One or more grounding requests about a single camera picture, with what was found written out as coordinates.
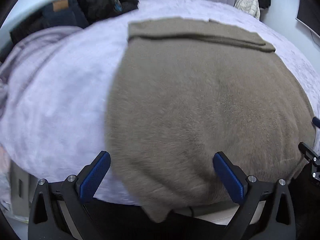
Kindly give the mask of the black jacket with badge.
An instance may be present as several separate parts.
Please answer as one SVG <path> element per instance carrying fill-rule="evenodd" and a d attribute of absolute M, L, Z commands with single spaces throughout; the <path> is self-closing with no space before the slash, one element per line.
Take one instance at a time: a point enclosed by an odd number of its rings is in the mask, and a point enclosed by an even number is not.
<path fill-rule="evenodd" d="M 138 9 L 139 0 L 69 0 L 76 2 L 89 24 Z"/>

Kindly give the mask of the dark wall-mounted screen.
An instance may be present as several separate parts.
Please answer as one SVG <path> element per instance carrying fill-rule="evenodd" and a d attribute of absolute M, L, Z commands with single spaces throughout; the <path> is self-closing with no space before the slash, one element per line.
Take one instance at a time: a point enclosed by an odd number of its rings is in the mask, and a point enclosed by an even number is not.
<path fill-rule="evenodd" d="M 299 0 L 296 20 L 319 37 L 319 11 L 307 0 Z"/>

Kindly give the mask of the beige knit sweater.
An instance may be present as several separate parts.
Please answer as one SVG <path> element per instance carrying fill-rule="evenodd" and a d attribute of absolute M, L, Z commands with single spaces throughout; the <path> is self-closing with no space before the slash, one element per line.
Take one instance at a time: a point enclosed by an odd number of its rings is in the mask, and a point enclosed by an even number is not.
<path fill-rule="evenodd" d="M 108 95 L 112 171 L 148 216 L 227 200 L 213 168 L 222 151 L 274 182 L 301 169 L 313 109 L 274 46 L 214 21 L 165 18 L 129 25 Z"/>

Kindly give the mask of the cream puffer jacket hanging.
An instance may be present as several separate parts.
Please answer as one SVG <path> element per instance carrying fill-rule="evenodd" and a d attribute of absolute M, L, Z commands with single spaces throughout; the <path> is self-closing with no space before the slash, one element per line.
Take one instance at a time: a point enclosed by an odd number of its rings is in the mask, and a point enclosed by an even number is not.
<path fill-rule="evenodd" d="M 234 7 L 242 12 L 260 20 L 260 8 L 258 0 L 237 0 Z"/>

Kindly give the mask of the dark blue jeans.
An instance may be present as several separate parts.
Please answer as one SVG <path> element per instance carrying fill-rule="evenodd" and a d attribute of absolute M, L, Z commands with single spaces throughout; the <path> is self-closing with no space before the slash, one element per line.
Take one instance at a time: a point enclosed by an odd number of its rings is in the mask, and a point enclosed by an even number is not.
<path fill-rule="evenodd" d="M 82 29 L 89 26 L 77 0 L 57 0 L 41 7 L 16 25 L 10 31 L 10 38 L 13 44 L 17 44 L 37 31 L 58 26 Z"/>

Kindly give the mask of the white fluffy bed blanket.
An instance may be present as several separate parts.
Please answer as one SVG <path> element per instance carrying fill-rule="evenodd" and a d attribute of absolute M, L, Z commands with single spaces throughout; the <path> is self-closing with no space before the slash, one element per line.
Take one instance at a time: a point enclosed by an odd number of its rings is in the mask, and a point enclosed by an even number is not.
<path fill-rule="evenodd" d="M 257 33 L 304 89 L 319 113 L 319 75 L 302 53 L 275 31 L 234 7 L 205 0 L 144 0 L 139 10 L 82 29 L 27 59 L 9 79 L 1 144 L 11 159 L 38 178 L 57 181 L 76 173 L 106 145 L 108 95 L 127 50 L 129 25 L 182 18 L 214 21 Z M 97 197 L 136 204 L 111 170 Z"/>

